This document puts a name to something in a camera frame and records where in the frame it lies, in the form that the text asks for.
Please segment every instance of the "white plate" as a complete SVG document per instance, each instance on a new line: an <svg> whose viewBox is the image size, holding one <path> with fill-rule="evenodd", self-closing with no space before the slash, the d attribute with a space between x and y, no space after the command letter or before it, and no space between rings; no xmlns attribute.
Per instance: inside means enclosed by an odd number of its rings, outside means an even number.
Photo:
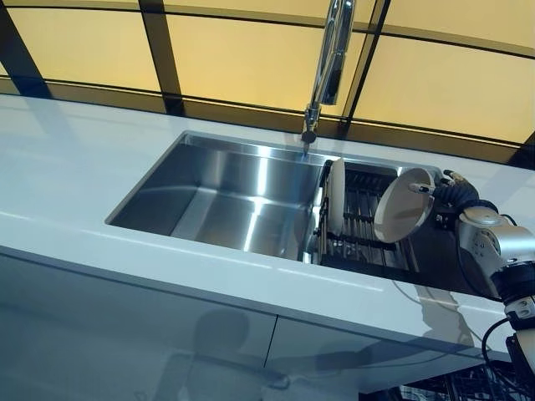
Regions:
<svg viewBox="0 0 535 401"><path fill-rule="evenodd" d="M343 158L333 162L329 175L329 231L339 236L344 227L345 163Z"/></svg>

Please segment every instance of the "dish drying rack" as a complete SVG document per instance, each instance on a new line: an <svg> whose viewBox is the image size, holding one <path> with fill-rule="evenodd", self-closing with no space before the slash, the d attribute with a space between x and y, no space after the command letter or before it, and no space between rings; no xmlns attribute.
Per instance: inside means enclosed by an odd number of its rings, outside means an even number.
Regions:
<svg viewBox="0 0 535 401"><path fill-rule="evenodd" d="M324 166L320 179L322 200L313 262L352 272L395 280L418 282L411 268L410 244L388 244L374 233L374 216L381 196L397 178L397 172L383 167L345 163L344 226L339 236L328 229L329 185L332 161Z"/></svg>

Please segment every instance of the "cabinet door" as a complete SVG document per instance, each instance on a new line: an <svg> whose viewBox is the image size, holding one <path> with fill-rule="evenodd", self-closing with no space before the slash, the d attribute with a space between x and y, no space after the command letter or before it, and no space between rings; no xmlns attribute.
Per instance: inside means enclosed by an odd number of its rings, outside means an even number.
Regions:
<svg viewBox="0 0 535 401"><path fill-rule="evenodd" d="M468 368L481 361L279 318L266 368L355 395Z"/></svg>
<svg viewBox="0 0 535 401"><path fill-rule="evenodd" d="M209 391L214 378L249 380L259 396L274 323L0 256L0 399L164 401Z"/></svg>

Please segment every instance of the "faucet spout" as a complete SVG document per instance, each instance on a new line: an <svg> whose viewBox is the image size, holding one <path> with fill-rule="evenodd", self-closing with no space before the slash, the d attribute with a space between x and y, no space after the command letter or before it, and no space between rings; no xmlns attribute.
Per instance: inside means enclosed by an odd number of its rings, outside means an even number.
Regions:
<svg viewBox="0 0 535 401"><path fill-rule="evenodd" d="M304 153L316 140L321 104L336 104L345 53L353 27L354 0L331 0L325 21L312 97L304 110L301 140Z"/></svg>

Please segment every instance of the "black cable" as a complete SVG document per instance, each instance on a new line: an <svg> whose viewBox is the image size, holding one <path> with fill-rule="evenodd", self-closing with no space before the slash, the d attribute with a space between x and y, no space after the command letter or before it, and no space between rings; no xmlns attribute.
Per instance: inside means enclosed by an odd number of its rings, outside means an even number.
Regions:
<svg viewBox="0 0 535 401"><path fill-rule="evenodd" d="M489 359L487 354L487 341L491 333L496 330L498 326L501 326L503 323L509 322L509 319L506 317L496 323L494 323L492 326L490 326L487 331L485 332L485 335L483 336L483 341L481 341L481 353L483 354L483 358L485 359L485 363L491 369L491 371L494 373L494 375L499 378L502 382L504 382L510 389L516 391L517 393L531 398L531 394L529 394L525 389L518 387L515 383L513 383L511 380L506 378L502 372L497 370L493 365L492 361Z"/></svg>
<svg viewBox="0 0 535 401"><path fill-rule="evenodd" d="M472 284L472 282L470 281L470 279L466 275L465 266L464 266L464 263L462 262L461 243L460 243L460 240L459 240L459 227L457 227L457 229L456 229L455 237L456 237L457 265L459 266L459 270L461 271L462 278L464 279L464 281L467 284L467 286L469 286L469 288L472 291L474 291L475 294L479 295L480 297L484 297L484 298L486 298L486 299L488 299L490 301L501 302L502 301L501 298L494 297L493 295L487 295L487 294L481 292L476 286L474 286Z"/></svg>
<svg viewBox="0 0 535 401"><path fill-rule="evenodd" d="M511 224L513 224L514 226L518 226L518 224L515 222L515 219L513 219L512 217L510 217L509 215L506 215L505 213L500 215L500 216L504 216L506 217L507 219L509 219L509 221L511 222Z"/></svg>

